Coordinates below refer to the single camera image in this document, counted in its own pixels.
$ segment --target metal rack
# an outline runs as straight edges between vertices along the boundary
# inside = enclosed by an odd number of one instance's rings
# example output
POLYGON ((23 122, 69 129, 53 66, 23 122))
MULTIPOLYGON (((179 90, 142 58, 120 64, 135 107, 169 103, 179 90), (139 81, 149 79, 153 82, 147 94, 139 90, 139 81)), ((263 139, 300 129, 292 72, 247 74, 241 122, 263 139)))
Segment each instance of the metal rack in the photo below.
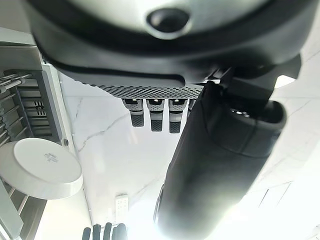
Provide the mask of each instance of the metal rack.
MULTIPOLYGON (((43 70, 38 49, 0 43, 0 60, 0 147, 30 137, 61 144, 51 73, 43 70)), ((0 239, 34 239, 47 201, 0 180, 0 239)))

